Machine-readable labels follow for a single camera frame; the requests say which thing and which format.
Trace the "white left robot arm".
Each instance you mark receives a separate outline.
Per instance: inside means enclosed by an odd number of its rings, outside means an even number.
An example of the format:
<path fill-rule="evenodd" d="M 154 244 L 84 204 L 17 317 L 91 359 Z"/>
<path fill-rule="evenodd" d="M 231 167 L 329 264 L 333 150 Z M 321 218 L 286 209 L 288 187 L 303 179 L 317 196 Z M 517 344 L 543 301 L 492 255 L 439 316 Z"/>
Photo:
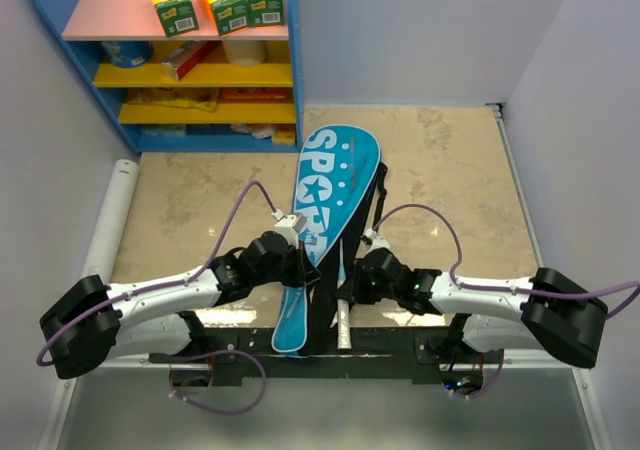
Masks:
<path fill-rule="evenodd" d="M 86 276 L 41 316 L 45 346 L 37 364 L 53 366 L 63 380 L 80 377 L 114 358 L 124 346 L 118 337 L 137 325 L 236 302 L 268 283 L 303 287 L 320 276 L 302 242 L 291 245 L 271 231 L 179 275 L 136 284 Z"/>

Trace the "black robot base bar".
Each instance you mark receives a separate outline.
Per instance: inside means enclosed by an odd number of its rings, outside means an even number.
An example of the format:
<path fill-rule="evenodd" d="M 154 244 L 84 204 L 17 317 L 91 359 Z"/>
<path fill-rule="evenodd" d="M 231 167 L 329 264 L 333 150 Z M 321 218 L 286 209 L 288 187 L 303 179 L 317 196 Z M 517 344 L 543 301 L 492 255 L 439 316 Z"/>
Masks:
<path fill-rule="evenodd" d="M 178 355 L 232 349 L 254 356 L 274 379 L 397 379 L 426 385 L 440 384 L 449 367 L 460 375 L 476 359 L 433 351 L 431 344 L 445 339 L 446 327 L 356 327 L 350 350 L 339 350 L 336 331 L 330 330 L 318 352 L 302 357 L 275 352 L 272 333 L 271 328 L 207 328 L 199 342 Z"/>

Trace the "blue sport racket bag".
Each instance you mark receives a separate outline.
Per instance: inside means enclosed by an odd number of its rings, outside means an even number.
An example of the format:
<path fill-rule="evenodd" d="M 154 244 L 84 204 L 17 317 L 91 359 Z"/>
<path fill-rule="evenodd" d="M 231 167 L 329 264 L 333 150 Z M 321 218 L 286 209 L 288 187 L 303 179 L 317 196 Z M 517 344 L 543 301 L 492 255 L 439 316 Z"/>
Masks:
<path fill-rule="evenodd" d="M 303 214 L 300 233 L 321 278 L 306 288 L 286 287 L 272 334 L 273 350 L 286 356 L 313 353 L 328 330 L 337 330 L 339 247 L 344 242 L 346 280 L 372 207 L 384 207 L 387 167 L 376 137 L 351 125 L 313 131 L 298 158 L 294 212 Z"/>

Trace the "white shuttlecock tube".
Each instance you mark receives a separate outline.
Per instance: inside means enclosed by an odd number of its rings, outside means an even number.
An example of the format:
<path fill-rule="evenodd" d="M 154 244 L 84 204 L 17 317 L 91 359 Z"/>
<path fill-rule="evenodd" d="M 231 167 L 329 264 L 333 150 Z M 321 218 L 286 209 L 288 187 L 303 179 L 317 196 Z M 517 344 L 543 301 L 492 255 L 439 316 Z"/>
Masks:
<path fill-rule="evenodd" d="M 139 175 L 139 165 L 117 160 L 107 187 L 81 276 L 99 275 L 109 282 Z"/>

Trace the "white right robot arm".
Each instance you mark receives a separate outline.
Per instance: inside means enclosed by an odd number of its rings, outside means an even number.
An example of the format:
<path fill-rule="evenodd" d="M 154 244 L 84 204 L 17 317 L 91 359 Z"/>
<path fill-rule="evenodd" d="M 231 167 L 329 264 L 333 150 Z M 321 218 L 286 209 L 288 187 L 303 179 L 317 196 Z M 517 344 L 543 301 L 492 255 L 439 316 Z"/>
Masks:
<path fill-rule="evenodd" d="M 445 339 L 448 356 L 459 363 L 494 350 L 535 349 L 591 369 L 608 317 L 602 300 L 551 268 L 507 280 L 453 278 L 440 270 L 411 269 L 386 248 L 357 261 L 352 299 L 368 305 L 389 299 L 417 315 L 461 316 Z"/>

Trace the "blue badminton racket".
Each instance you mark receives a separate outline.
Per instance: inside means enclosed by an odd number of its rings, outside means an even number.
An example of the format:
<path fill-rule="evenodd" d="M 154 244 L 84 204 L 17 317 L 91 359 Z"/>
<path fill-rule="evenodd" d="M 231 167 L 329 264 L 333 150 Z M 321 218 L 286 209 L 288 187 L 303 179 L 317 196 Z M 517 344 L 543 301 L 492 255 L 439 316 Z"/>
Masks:
<path fill-rule="evenodd" d="M 340 241 L 339 247 L 339 267 L 337 287 L 341 288 L 346 282 L 346 271 L 344 265 L 344 242 Z M 351 350 L 351 332 L 350 332 L 350 304 L 348 301 L 338 298 L 337 299 L 337 311 L 336 311 L 336 323 L 337 323 L 337 348 L 339 350 Z"/>

